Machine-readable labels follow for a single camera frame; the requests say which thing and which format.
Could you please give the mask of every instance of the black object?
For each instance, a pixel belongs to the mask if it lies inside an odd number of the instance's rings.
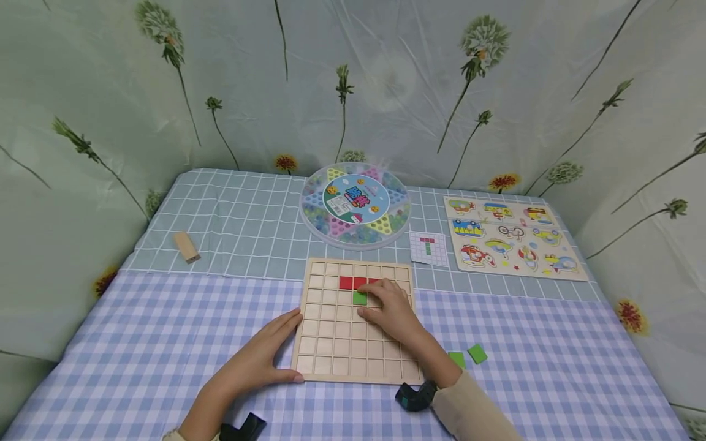
[[[395,400],[408,412],[423,411],[431,405],[436,389],[436,383],[430,380],[424,382],[419,390],[414,390],[407,383],[402,383],[397,390]]]
[[[251,412],[248,414],[248,418],[245,418],[240,429],[236,429],[230,424],[221,424],[221,433],[218,439],[220,441],[255,441],[266,425],[267,421]]]

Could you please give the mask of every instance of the blue gingham tablecloth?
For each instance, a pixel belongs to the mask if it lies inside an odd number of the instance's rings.
[[[122,270],[29,398],[6,440],[159,439],[200,387],[302,283]],[[421,321],[448,351],[480,343],[471,374],[528,440],[687,440],[610,307],[417,292]],[[288,341],[280,366],[289,366]],[[227,415],[268,425],[261,440],[450,439],[430,411],[406,413],[396,387],[307,382],[267,388]]]

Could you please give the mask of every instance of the orange flower print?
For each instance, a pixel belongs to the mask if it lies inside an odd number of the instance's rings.
[[[113,279],[115,276],[118,275],[118,267],[115,265],[111,265],[108,268],[105,269],[103,274],[100,275],[94,282],[93,282],[93,293],[95,294],[96,297],[100,298],[103,293],[105,293],[106,290],[108,290],[108,286],[110,286],[110,283],[113,282]]]
[[[490,187],[491,190],[497,190],[498,194],[500,194],[503,190],[509,190],[519,183],[520,177],[517,174],[504,173],[492,178],[488,184],[488,187]]]
[[[650,322],[640,307],[629,298],[621,298],[616,304],[616,314],[626,331],[631,334],[650,335]]]
[[[279,155],[275,158],[275,167],[292,175],[292,170],[297,168],[297,160],[291,155]]]

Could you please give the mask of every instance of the floral wallpaper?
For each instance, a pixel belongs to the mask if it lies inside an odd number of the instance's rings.
[[[372,162],[546,198],[702,427],[705,20],[698,0],[3,2],[0,301],[66,313],[51,341],[0,323],[0,350],[58,359],[177,174]]]

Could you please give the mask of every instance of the pattern card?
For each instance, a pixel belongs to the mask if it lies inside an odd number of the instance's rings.
[[[428,263],[439,267],[448,266],[446,236],[437,233],[409,232],[409,248],[412,261]]]
[[[588,280],[549,207],[458,196],[444,206],[459,270]]]
[[[414,309],[412,268],[394,263],[309,259],[301,297],[292,369],[308,381],[420,385],[421,370],[400,344],[358,316],[357,308],[381,309],[362,284],[387,278],[407,292]]]

